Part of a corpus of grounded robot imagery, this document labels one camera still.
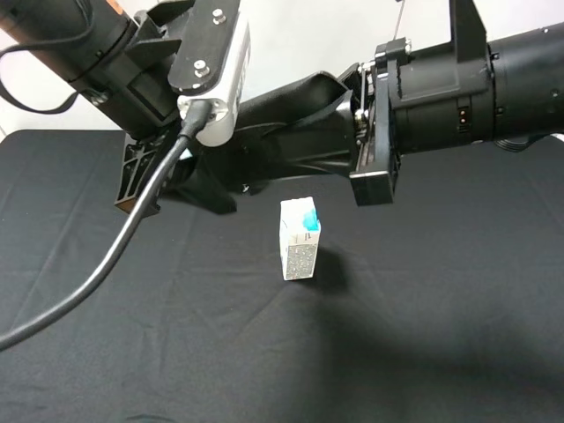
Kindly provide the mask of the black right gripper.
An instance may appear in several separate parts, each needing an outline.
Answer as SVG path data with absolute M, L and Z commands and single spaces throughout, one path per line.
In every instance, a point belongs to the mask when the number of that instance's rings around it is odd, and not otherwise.
M 349 174 L 358 206 L 392 204 L 399 154 L 490 141 L 494 134 L 494 77 L 483 36 L 408 52 L 406 39 L 378 47 L 354 65 L 357 164 Z

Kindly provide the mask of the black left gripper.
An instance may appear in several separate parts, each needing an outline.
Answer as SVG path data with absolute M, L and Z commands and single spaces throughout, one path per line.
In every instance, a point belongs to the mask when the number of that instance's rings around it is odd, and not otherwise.
M 177 118 L 176 94 L 168 83 L 193 1 L 163 1 L 131 18 L 114 1 L 89 1 L 93 32 L 79 46 L 95 59 L 70 81 L 77 92 L 132 137 L 125 137 L 115 206 L 130 214 L 158 166 L 161 138 L 151 137 Z

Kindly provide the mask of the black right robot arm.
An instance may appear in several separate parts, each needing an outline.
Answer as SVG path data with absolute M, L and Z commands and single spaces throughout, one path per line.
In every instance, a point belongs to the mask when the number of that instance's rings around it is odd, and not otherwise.
M 415 51 L 389 41 L 360 67 L 357 204 L 393 202 L 406 154 L 481 142 L 521 152 L 562 132 L 562 25 L 489 41 L 472 1 L 451 2 L 449 24 L 446 43 Z

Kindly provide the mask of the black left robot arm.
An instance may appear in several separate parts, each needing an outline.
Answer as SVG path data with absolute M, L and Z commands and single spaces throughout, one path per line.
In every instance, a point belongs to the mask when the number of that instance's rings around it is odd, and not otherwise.
M 134 17 L 116 1 L 3 1 L 1 29 L 74 89 L 58 115 L 83 97 L 127 135 L 115 204 L 130 212 L 180 129 L 168 73 L 191 1 L 164 1 Z

